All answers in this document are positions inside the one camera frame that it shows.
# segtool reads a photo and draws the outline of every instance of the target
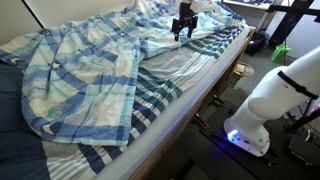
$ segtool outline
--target blue led light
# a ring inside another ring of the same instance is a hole
[[[238,133],[237,130],[233,130],[233,131],[229,132],[229,133],[228,133],[228,139],[229,139],[229,141],[232,141],[232,137],[233,137],[234,135],[236,135],[237,133]]]

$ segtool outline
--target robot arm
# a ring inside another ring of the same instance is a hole
[[[224,122],[229,141],[255,156],[264,155],[270,140],[263,124],[309,99],[317,99],[319,69],[320,46],[290,66],[267,73],[238,111]]]
[[[217,8],[213,0],[182,0],[180,2],[179,19],[173,19],[171,32],[175,41],[179,40],[180,31],[188,27],[188,38],[191,38],[193,29],[197,28],[198,17],[196,13],[212,11]]]

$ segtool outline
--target green object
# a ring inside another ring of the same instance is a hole
[[[271,55],[271,60],[273,63],[283,64],[283,60],[285,58],[285,55],[291,51],[292,49],[289,48],[287,45],[280,44],[276,47],[276,49],[273,51]]]

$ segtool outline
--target bed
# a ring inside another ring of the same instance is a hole
[[[182,32],[179,42],[169,23],[178,3],[140,0],[1,46],[1,177],[145,177],[214,85],[223,91],[252,36],[242,17],[218,4],[216,13],[199,14],[192,39]],[[123,28],[130,20],[139,28]],[[108,27],[97,30],[97,22]],[[115,34],[99,38],[106,31]]]

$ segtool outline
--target wooden bed frame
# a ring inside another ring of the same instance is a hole
[[[184,115],[179,123],[173,127],[173,129],[166,135],[161,143],[153,150],[153,152],[142,162],[142,164],[136,169],[136,171],[131,175],[130,179],[145,179],[146,176],[151,172],[151,170],[157,165],[157,163],[162,159],[168,149],[172,144],[177,140],[177,138],[184,131],[186,125],[190,122],[193,115],[201,107],[203,99],[208,95],[208,93],[214,89],[217,94],[222,93],[233,75],[233,70],[239,60],[241,59],[247,45],[249,44],[253,33],[255,32],[255,27],[250,27],[250,32],[245,39],[242,47],[238,50],[236,55],[230,61],[230,63],[223,69],[223,74],[220,74],[219,79],[215,79],[211,82],[208,89],[205,90],[205,93],[196,101],[193,107]]]

